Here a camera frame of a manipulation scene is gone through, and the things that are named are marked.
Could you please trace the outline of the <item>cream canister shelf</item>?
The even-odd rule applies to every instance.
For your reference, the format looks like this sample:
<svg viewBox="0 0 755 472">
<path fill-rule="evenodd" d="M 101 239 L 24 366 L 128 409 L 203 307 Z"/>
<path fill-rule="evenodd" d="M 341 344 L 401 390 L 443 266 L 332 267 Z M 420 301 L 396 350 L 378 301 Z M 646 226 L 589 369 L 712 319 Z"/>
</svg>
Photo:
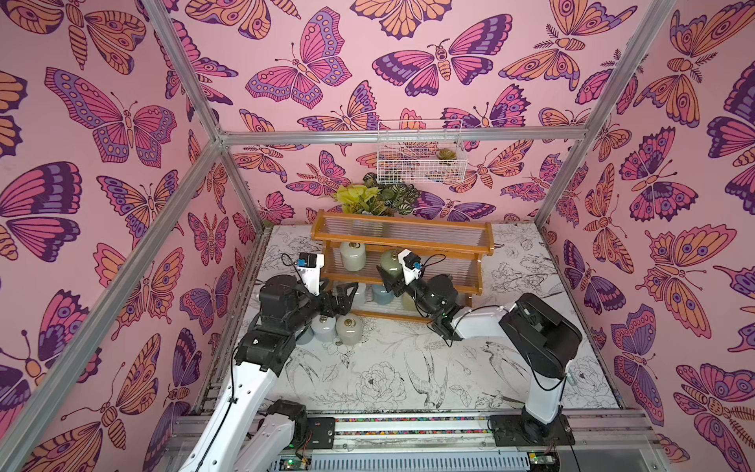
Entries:
<svg viewBox="0 0 755 472">
<path fill-rule="evenodd" d="M 336 333 L 342 344 L 354 346 L 362 340 L 364 334 L 363 321 L 354 314 L 340 316 L 336 321 Z"/>
</svg>

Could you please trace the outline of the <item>large light blue canister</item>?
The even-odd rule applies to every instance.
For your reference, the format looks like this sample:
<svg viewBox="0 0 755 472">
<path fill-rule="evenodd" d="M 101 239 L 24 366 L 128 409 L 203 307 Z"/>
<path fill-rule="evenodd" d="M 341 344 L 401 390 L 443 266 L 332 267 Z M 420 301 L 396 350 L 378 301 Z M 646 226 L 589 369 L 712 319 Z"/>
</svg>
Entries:
<svg viewBox="0 0 755 472">
<path fill-rule="evenodd" d="M 297 345 L 306 345 L 310 343 L 314 339 L 315 335 L 312 330 L 312 327 L 307 324 L 304 326 L 304 328 L 297 334 L 296 337 L 296 344 Z"/>
</svg>

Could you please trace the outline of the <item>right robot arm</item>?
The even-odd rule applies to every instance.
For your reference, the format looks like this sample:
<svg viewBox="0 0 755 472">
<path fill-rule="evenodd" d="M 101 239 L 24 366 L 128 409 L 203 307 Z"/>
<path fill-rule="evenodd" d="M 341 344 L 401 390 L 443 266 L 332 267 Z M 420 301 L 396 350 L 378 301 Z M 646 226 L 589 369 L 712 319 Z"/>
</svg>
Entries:
<svg viewBox="0 0 755 472">
<path fill-rule="evenodd" d="M 387 291 L 409 294 L 428 328 L 447 345 L 504 338 L 523 359 L 530 373 L 529 391 L 518 416 L 489 421 L 497 442 L 507 446 L 574 444 L 562 415 L 568 369 L 583 342 L 574 323 L 532 293 L 508 306 L 468 308 L 457 302 L 458 293 L 448 275 L 425 281 L 420 269 L 407 269 L 403 275 L 392 275 L 381 267 L 377 271 Z"/>
</svg>

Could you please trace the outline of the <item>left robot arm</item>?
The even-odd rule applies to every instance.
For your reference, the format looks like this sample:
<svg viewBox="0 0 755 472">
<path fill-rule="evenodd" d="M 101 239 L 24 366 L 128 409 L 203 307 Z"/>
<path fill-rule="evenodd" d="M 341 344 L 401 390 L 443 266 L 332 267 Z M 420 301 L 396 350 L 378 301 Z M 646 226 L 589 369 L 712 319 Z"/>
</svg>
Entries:
<svg viewBox="0 0 755 472">
<path fill-rule="evenodd" d="M 306 440 L 306 408 L 286 400 L 273 405 L 263 425 L 252 438 L 247 436 L 299 334 L 317 318 L 351 312 L 359 284 L 338 284 L 332 290 L 326 285 L 318 282 L 320 293 L 314 295 L 297 277 L 276 275 L 261 287 L 257 324 L 237 344 L 227 386 L 183 471 L 265 471 L 281 452 Z"/>
</svg>

